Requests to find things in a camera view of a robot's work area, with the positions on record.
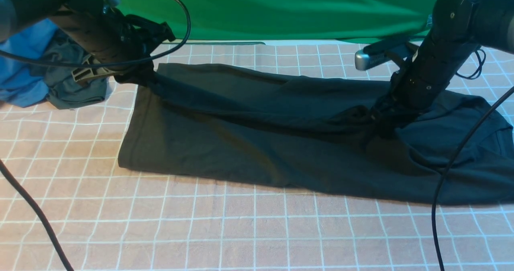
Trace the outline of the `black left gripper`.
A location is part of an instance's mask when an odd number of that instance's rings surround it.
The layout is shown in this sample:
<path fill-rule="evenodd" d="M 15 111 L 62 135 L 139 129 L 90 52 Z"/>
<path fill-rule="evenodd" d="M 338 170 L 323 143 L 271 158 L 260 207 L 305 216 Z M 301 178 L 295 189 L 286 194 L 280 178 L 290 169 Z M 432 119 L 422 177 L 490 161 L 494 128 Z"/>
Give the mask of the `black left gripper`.
<path fill-rule="evenodd" d="M 82 66 L 72 71 L 79 85 L 110 76 L 119 83 L 141 84 L 145 76 L 153 76 L 153 62 L 94 69 L 92 66 L 149 58 L 162 42 L 176 39 L 167 23 L 152 22 L 133 14 L 103 17 L 92 26 L 85 26 L 84 20 L 79 20 L 79 24 L 81 28 L 72 39 L 89 54 Z"/>

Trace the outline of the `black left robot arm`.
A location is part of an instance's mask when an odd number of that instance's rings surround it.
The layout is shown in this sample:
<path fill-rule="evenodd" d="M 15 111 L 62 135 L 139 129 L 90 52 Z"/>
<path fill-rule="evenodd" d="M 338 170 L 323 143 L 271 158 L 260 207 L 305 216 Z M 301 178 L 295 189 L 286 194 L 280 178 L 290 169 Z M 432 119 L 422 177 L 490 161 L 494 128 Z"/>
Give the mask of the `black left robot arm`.
<path fill-rule="evenodd" d="M 140 83 L 153 74 L 152 52 L 175 35 L 167 23 L 157 23 L 117 9 L 118 0 L 1 0 L 1 39 L 8 39 L 41 20 L 51 20 L 81 46 L 82 63 L 40 61 L 5 51 L 2 57 L 48 67 L 72 69 L 76 83 L 115 76 Z"/>

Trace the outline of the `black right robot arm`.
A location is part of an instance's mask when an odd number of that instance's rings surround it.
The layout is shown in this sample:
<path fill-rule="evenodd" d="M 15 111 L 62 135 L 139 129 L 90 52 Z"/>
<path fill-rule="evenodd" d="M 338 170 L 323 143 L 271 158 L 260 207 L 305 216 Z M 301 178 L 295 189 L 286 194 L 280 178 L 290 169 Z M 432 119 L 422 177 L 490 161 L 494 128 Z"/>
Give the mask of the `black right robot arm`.
<path fill-rule="evenodd" d="M 400 68 L 371 108 L 376 133 L 390 138 L 429 110 L 482 46 L 513 53 L 513 19 L 514 0 L 436 0 L 431 29 L 420 46 L 410 43 L 411 35 L 399 34 L 356 53 L 358 70 L 387 61 Z"/>

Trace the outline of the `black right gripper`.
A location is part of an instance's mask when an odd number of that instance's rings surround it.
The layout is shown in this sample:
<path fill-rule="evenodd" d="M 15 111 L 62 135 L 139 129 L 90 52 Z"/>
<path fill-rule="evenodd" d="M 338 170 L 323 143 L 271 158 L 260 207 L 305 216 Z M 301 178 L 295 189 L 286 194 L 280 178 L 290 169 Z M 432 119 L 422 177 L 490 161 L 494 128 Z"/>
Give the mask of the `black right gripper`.
<path fill-rule="evenodd" d="M 390 95 L 380 97 L 368 111 L 369 133 L 379 137 L 395 137 L 396 130 L 413 123 L 422 112 L 402 106 Z"/>

